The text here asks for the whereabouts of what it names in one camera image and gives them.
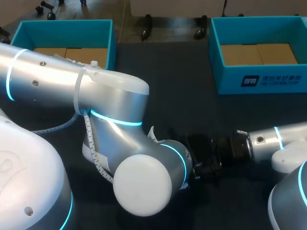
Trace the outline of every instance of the silver robot arm segment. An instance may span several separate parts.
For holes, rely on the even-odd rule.
[[[256,163],[270,161],[275,152],[295,141],[307,141],[307,122],[249,132],[247,138]]]
[[[155,143],[141,129],[146,82],[5,44],[0,60],[1,92],[11,100],[90,109],[99,163],[114,175],[115,196],[128,212],[153,215],[181,188],[192,170],[188,150],[173,140]],[[86,138],[83,155],[93,161],[90,150]]]

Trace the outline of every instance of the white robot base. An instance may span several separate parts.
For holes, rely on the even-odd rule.
[[[0,116],[0,229],[76,229],[63,162],[44,139]]]

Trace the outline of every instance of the table surface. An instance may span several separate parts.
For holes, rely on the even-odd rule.
[[[218,96],[205,42],[118,44],[117,71],[148,82],[150,97],[143,120],[158,139],[180,135],[228,134],[306,121],[307,94]],[[1,97],[0,107],[29,130],[59,125],[72,109],[33,107]],[[179,191],[155,216],[140,218],[117,203],[112,185],[82,156],[83,119],[43,137],[61,156],[78,209],[80,230],[272,230],[267,199],[273,187],[265,167],[243,165],[223,170],[220,186],[196,182]]]

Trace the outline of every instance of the white end cap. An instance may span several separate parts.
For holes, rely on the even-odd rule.
[[[165,166],[156,158],[134,155],[116,169],[113,183],[119,204],[136,216],[160,212],[172,195],[172,181]]]
[[[290,173],[306,160],[307,142],[296,141],[273,154],[272,168],[280,173]]]

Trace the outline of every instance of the cardboard box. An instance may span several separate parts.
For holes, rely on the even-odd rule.
[[[106,67],[107,49],[104,48],[82,48],[67,49],[65,58],[90,64],[91,61],[97,61],[101,68]]]
[[[264,65],[298,64],[289,44],[257,44]]]
[[[23,21],[11,45],[50,56],[57,53],[87,64],[96,60],[102,68],[115,69],[116,39],[112,20]]]
[[[298,64],[289,44],[221,45],[227,66]]]
[[[224,45],[221,49],[227,66],[262,65],[256,45]]]
[[[35,48],[33,51],[52,57],[57,54],[62,58],[64,58],[66,54],[66,48]]]
[[[212,18],[208,52],[218,93],[307,92],[306,41],[300,16]]]

